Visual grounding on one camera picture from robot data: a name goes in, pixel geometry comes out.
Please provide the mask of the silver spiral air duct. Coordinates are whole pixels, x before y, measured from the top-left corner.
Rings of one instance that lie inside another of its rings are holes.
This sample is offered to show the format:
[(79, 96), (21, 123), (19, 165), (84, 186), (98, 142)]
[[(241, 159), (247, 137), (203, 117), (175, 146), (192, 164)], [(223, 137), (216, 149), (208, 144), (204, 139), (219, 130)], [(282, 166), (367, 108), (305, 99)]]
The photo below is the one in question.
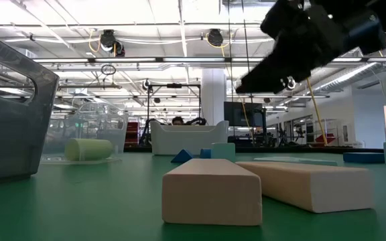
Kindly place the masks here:
[(386, 68), (386, 56), (365, 58), (358, 66), (345, 68), (313, 85), (303, 96), (310, 96), (311, 92), (331, 92), (333, 89), (343, 88), (365, 77), (365, 74), (377, 73)]

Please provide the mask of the long ceiling light strip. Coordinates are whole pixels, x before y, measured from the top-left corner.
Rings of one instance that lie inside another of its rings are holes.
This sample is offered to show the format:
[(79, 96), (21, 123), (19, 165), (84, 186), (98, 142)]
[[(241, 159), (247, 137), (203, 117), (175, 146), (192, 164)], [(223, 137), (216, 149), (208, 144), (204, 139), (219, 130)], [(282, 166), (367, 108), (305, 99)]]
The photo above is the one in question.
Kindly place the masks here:
[[(262, 58), (189, 58), (189, 57), (154, 57), (154, 58), (36, 58), (40, 64), (84, 64), (84, 63), (259, 63)], [(335, 58), (331, 64), (386, 63), (386, 57), (380, 58)]]

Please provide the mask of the blue triangle block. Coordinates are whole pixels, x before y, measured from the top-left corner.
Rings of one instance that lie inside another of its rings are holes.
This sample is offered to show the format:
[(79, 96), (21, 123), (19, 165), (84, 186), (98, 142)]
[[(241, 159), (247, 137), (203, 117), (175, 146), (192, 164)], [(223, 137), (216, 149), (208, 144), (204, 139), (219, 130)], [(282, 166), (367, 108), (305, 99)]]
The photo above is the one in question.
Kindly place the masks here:
[(194, 156), (189, 152), (187, 149), (182, 149), (172, 160), (172, 163), (185, 163), (191, 159), (193, 159)]

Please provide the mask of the small white plastic bin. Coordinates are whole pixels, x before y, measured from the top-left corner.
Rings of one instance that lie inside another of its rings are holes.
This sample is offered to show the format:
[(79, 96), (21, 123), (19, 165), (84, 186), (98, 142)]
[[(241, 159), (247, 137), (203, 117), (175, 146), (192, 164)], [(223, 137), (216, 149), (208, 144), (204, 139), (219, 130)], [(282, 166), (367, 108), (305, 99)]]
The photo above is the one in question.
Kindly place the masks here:
[(201, 149), (210, 149), (213, 143), (226, 143), (229, 121), (222, 120), (215, 126), (160, 125), (150, 122), (151, 147), (154, 155), (177, 155), (186, 149), (199, 155)]

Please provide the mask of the green table mat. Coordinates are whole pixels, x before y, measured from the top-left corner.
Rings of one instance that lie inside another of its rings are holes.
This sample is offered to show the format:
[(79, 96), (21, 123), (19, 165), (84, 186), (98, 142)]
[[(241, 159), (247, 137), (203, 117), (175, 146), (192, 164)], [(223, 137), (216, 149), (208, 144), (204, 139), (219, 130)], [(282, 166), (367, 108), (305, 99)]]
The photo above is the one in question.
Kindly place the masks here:
[(260, 226), (167, 224), (170, 157), (126, 153), (95, 165), (43, 164), (0, 184), (0, 241), (386, 241), (386, 165), (371, 165), (375, 207), (313, 214), (265, 198)]

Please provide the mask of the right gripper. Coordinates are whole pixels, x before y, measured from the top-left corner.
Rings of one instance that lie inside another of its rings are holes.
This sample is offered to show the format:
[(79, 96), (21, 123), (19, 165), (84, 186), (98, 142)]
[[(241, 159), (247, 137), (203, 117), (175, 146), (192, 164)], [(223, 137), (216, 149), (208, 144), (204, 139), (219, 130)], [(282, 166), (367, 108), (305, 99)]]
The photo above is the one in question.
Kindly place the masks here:
[(260, 30), (275, 39), (289, 24), (292, 44), (277, 43), (273, 51), (241, 78), (237, 94), (272, 92), (286, 87), (289, 77), (301, 82), (314, 68), (350, 51), (344, 50), (342, 22), (362, 11), (376, 11), (371, 0), (277, 0)]

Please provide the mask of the light green cylinder block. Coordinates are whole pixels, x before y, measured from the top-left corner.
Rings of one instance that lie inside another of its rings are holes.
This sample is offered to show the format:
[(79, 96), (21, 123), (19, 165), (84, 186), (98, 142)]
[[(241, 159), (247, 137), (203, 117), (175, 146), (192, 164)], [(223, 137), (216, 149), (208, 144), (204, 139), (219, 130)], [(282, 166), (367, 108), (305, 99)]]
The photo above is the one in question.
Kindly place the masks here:
[(113, 152), (113, 144), (104, 139), (70, 139), (64, 149), (68, 161), (97, 161)]

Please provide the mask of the red tool cabinet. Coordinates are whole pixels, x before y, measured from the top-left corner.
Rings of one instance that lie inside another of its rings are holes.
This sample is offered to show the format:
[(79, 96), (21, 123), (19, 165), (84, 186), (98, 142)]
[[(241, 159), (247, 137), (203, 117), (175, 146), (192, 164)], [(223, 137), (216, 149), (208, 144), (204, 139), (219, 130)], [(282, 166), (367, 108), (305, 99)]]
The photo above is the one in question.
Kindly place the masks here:
[(128, 122), (125, 135), (125, 146), (134, 147), (139, 143), (139, 123)]

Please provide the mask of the flat light teal block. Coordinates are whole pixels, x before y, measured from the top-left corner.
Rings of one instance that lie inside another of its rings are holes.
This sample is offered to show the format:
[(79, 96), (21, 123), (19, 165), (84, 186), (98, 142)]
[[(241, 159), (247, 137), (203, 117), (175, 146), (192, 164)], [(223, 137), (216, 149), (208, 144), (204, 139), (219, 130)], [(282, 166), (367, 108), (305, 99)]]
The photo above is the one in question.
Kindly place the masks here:
[(297, 158), (297, 157), (258, 157), (258, 158), (254, 158), (253, 160), (266, 161), (266, 162), (280, 162), (280, 163), (301, 163), (301, 164), (308, 164), (308, 165), (338, 166), (338, 163), (335, 161)]

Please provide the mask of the long natural wood block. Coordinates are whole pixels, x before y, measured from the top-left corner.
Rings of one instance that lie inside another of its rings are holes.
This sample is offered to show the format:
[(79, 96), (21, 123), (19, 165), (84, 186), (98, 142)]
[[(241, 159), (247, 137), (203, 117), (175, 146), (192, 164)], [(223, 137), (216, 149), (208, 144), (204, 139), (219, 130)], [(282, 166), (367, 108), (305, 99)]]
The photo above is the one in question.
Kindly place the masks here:
[(301, 163), (240, 161), (259, 176), (266, 197), (316, 214), (374, 207), (374, 180), (368, 169)]

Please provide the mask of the long blue block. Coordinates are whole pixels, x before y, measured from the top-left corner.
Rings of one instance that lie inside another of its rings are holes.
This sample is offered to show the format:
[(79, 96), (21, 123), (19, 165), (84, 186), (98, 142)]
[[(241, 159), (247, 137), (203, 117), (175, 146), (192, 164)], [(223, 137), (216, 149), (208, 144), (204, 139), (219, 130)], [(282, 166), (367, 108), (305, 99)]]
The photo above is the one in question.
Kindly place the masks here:
[(384, 163), (385, 156), (383, 153), (344, 153), (343, 161), (346, 163)]

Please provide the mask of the black monitor screen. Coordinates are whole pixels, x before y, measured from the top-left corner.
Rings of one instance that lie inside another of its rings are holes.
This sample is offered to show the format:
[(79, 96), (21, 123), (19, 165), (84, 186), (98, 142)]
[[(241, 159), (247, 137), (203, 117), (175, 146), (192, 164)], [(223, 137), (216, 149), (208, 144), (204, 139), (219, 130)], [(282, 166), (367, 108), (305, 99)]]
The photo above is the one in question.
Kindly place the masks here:
[(259, 103), (224, 102), (224, 119), (233, 127), (263, 127), (265, 109)]

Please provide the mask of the black background rig frame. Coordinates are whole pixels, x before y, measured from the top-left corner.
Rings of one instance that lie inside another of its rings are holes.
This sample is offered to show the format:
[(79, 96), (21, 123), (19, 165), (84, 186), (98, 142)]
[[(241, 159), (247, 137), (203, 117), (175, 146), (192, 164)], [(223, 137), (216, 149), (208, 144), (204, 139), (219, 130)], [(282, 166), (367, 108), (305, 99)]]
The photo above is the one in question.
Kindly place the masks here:
[(192, 92), (198, 99), (198, 116), (202, 115), (202, 91), (201, 84), (180, 84), (180, 83), (169, 83), (169, 84), (148, 84), (147, 86), (147, 120), (145, 122), (145, 130), (146, 133), (149, 134), (149, 121), (150, 121), (150, 99), (158, 93), (158, 91), (162, 88), (187, 88), (190, 92)]

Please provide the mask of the pink block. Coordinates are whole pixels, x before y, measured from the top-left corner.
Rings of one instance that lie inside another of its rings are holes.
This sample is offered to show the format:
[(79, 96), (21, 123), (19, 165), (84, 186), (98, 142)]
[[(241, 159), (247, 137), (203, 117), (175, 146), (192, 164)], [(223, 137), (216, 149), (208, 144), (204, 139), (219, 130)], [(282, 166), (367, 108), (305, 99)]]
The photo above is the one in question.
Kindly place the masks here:
[(191, 159), (162, 178), (162, 220), (169, 224), (259, 226), (261, 180), (227, 159)]

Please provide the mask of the white building pillar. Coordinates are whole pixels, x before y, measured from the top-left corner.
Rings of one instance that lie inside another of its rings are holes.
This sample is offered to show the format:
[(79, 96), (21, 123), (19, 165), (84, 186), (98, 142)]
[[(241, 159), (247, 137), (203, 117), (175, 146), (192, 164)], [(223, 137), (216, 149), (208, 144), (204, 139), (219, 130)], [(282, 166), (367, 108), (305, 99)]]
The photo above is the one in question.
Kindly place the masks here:
[(227, 78), (223, 69), (202, 69), (201, 103), (203, 117), (209, 125), (217, 125), (224, 120)]

